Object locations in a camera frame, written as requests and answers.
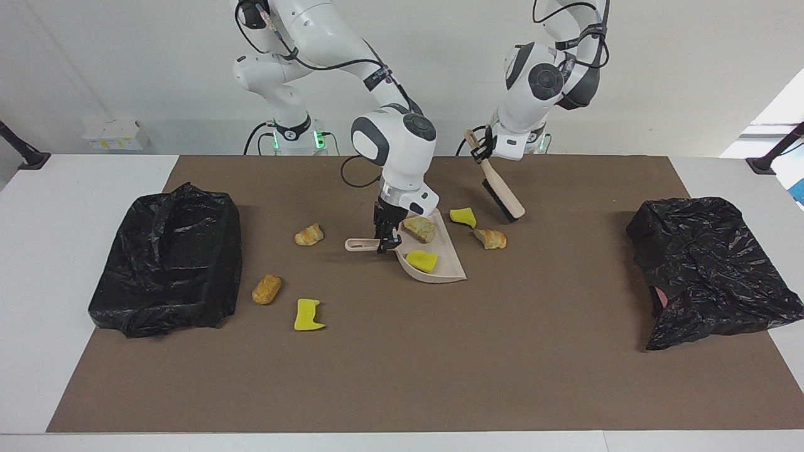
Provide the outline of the pale bread chunk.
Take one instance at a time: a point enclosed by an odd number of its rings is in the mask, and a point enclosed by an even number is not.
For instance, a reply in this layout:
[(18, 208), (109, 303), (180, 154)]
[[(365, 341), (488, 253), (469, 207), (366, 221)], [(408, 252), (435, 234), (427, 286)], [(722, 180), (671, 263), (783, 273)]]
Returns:
[(427, 217), (408, 217), (401, 225), (408, 234), (425, 244), (432, 242), (437, 232), (436, 224)]

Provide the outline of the beige hand brush black bristles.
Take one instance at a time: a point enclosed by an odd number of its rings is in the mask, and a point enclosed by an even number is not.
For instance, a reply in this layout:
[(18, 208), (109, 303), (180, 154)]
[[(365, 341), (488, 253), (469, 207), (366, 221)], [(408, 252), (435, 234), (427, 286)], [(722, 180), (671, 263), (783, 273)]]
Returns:
[[(485, 126), (466, 129), (464, 131), (465, 143), (468, 145), (468, 143), (472, 143), (473, 141), (482, 141), (484, 128)], [(491, 158), (488, 158), (488, 160), (485, 160), (479, 165), (484, 174), (482, 185), (485, 186), (486, 191), (491, 195), (495, 203), (497, 203), (502, 214), (505, 215), (506, 220), (511, 223), (517, 222), (525, 215), (526, 211), (502, 176), (495, 171), (494, 167), (491, 165), (490, 159)]]

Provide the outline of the beige plastic dustpan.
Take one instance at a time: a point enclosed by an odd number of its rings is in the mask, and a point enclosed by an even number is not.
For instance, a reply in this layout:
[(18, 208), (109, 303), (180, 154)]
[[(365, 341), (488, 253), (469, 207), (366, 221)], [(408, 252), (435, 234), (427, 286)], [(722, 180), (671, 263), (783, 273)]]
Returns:
[[(442, 214), (440, 214), (439, 210), (434, 209), (425, 218), (434, 224), (433, 240), (427, 243), (419, 240), (410, 230), (405, 229), (404, 224), (401, 223), (398, 235), (402, 239), (402, 243), (391, 250), (396, 255), (396, 260), (407, 275), (423, 283), (443, 284), (466, 280), (459, 255), (454, 249), (453, 241), (450, 238), (450, 234), (448, 234)], [(423, 271), (408, 262), (408, 254), (416, 251), (433, 254), (437, 257), (433, 269)]]

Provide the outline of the black bag lined bin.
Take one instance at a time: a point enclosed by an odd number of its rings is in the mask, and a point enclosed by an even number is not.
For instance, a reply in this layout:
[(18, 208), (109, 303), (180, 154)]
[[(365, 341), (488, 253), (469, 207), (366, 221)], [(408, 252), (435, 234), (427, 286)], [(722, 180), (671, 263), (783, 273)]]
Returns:
[(184, 183), (136, 198), (88, 306), (100, 329), (128, 338), (219, 327), (236, 311), (241, 215), (230, 194)]
[(648, 351), (804, 320), (804, 301), (724, 198), (648, 200), (626, 234), (646, 285), (660, 288), (668, 301)]

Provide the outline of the notched yellow sponge piece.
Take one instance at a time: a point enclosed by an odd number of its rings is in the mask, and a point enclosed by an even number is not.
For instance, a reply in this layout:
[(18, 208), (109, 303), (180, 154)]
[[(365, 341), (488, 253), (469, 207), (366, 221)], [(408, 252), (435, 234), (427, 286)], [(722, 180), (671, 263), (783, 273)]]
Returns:
[(317, 320), (320, 303), (321, 301), (317, 299), (299, 298), (296, 304), (294, 331), (319, 331), (325, 328), (325, 324)]

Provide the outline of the brown bread roll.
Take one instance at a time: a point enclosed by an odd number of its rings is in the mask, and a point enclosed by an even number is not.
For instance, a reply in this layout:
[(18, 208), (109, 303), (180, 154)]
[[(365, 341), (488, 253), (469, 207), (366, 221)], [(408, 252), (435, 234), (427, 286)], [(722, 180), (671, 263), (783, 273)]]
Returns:
[(273, 274), (262, 277), (251, 292), (253, 303), (262, 306), (270, 305), (278, 295), (282, 283), (282, 279)]

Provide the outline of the brown table mat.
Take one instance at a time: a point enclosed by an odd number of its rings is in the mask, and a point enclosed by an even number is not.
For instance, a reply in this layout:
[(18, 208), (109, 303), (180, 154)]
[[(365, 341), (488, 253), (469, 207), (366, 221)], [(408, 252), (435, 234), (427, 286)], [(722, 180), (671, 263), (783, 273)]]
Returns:
[[(448, 231), (466, 280), (415, 281), (372, 235), (376, 194), (339, 158), (184, 156), (190, 182), (238, 206), (243, 280), (223, 326), (152, 338), (95, 330), (49, 425), (88, 432), (804, 429), (804, 393), (768, 333), (647, 352), (651, 297), (626, 226), (687, 191), (668, 158), (535, 156), (497, 170), (526, 206), (506, 224), (468, 158), (427, 174), (440, 208), (470, 207), (508, 246)], [(325, 238), (294, 234), (319, 223)], [(270, 305), (252, 291), (268, 274)], [(319, 331), (294, 331), (299, 298)]]

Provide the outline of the white wall power box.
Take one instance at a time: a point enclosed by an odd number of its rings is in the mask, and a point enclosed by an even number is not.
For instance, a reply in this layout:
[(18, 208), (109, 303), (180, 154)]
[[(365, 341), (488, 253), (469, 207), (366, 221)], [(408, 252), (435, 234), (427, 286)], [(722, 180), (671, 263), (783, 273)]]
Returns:
[(94, 151), (144, 151), (151, 144), (140, 122), (132, 119), (86, 121), (82, 139)]

